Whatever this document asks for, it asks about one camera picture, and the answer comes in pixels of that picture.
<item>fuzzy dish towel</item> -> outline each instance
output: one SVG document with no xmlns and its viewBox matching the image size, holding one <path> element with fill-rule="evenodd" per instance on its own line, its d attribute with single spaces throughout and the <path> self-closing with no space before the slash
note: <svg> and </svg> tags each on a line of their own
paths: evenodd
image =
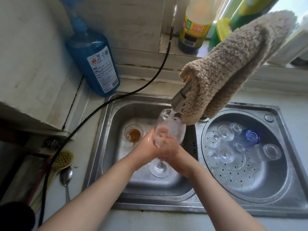
<svg viewBox="0 0 308 231">
<path fill-rule="evenodd" d="M 187 63 L 180 77 L 192 79 L 182 121 L 197 123 L 204 115 L 213 118 L 256 69 L 283 44 L 295 27 L 291 11 L 263 15 L 236 29 L 202 59 Z"/>
</svg>

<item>kitchen sink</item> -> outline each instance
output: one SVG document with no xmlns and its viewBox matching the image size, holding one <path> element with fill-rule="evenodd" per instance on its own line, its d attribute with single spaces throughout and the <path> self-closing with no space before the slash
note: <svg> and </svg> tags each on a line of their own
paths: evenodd
<svg viewBox="0 0 308 231">
<path fill-rule="evenodd" d="M 111 100 L 121 94 L 108 97 Z M 108 104 L 101 116 L 89 160 L 83 190 L 101 177 L 136 145 L 126 140 L 124 130 L 139 124 L 144 135 L 154 128 L 159 113 L 171 108 L 172 97 L 134 94 Z M 282 151 L 276 161 L 252 163 L 245 155 L 237 168 L 230 168 L 207 153 L 205 133 L 220 125 L 237 122 L 273 143 Z M 278 107 L 229 103 L 213 119 L 187 126 L 182 147 L 198 160 L 250 214 L 266 217 L 308 217 L 308 180 Z M 157 178 L 150 163 L 136 171 L 114 204 L 117 209 L 205 213 L 189 181 L 173 169 L 167 178 Z"/>
</svg>

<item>black cable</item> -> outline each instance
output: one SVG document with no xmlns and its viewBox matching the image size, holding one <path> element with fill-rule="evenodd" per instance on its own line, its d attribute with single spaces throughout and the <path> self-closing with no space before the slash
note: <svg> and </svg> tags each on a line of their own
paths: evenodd
<svg viewBox="0 0 308 231">
<path fill-rule="evenodd" d="M 161 70 L 163 69 L 165 62 L 167 60 L 167 57 L 169 55 L 169 51 L 170 51 L 170 47 L 171 47 L 171 40 L 172 40 L 172 34 L 173 34 L 173 27 L 171 27 L 171 32 L 170 32 L 170 38 L 169 38 L 169 44 L 168 44 L 168 49 L 164 58 L 163 63 L 161 64 L 159 70 L 157 71 L 156 75 L 143 87 L 132 91 L 130 93 L 118 96 L 112 100 L 109 100 L 107 102 L 105 102 L 104 104 L 102 104 L 101 106 L 99 106 L 97 109 L 95 109 L 89 116 L 87 116 L 87 118 L 85 120 L 82 121 L 82 123 L 79 124 L 79 126 L 77 126 L 77 128 L 67 137 L 67 139 L 62 143 L 62 145 L 59 147 L 59 149 L 56 151 L 56 153 L 54 154 L 54 156 L 52 157 L 50 163 L 48 164 L 47 167 L 47 171 L 46 171 L 46 175 L 45 175 L 45 179 L 44 179 L 44 185 L 43 185 L 43 191 L 42 191 L 42 207 L 41 207 L 41 213 L 40 213 L 40 217 L 39 217 L 39 223 L 38 226 L 40 227 L 43 223 L 43 218 L 44 218 L 44 212 L 45 212 L 45 204 L 46 204 L 46 193 L 47 193 L 47 183 L 48 183 L 48 177 L 51 171 L 51 166 L 52 164 L 55 162 L 57 156 L 59 155 L 60 151 L 64 148 L 64 146 L 68 143 L 68 141 L 74 136 L 74 134 L 87 122 L 87 120 L 90 119 L 90 117 L 92 117 L 98 110 L 100 110 L 101 108 L 105 107 L 106 105 L 110 104 L 111 102 L 114 102 L 118 99 L 127 97 L 129 95 L 133 95 L 139 91 L 141 91 L 142 89 L 146 88 L 150 83 L 152 83 L 154 81 L 154 79 L 156 79 L 156 77 L 159 75 L 159 73 L 161 72 Z"/>
</svg>

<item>spoon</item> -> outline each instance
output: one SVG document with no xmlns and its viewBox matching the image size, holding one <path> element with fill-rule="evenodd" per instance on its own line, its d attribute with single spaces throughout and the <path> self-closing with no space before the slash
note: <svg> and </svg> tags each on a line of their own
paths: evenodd
<svg viewBox="0 0 308 231">
<path fill-rule="evenodd" d="M 71 201 L 70 194 L 68 192 L 68 183 L 72 179 L 72 175 L 73 175 L 73 170 L 70 166 L 65 169 L 62 169 L 60 173 L 60 180 L 62 184 L 65 186 L 65 190 L 66 190 L 66 203 Z"/>
</svg>

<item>scrub brush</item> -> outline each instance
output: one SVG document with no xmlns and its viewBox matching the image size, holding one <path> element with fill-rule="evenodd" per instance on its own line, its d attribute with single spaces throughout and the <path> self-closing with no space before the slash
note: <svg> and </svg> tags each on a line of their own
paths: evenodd
<svg viewBox="0 0 308 231">
<path fill-rule="evenodd" d="M 53 183 L 56 175 L 62 170 L 69 167 L 73 162 L 74 155 L 68 150 L 60 151 L 60 154 L 57 156 L 55 162 L 51 166 L 51 172 L 48 178 L 47 183 L 47 192 L 50 189 L 51 184 Z M 44 180 L 41 181 L 39 188 L 37 189 L 35 195 L 33 196 L 30 207 L 33 209 L 34 213 L 37 213 L 41 207 L 42 201 L 42 190 L 43 190 Z"/>
</svg>

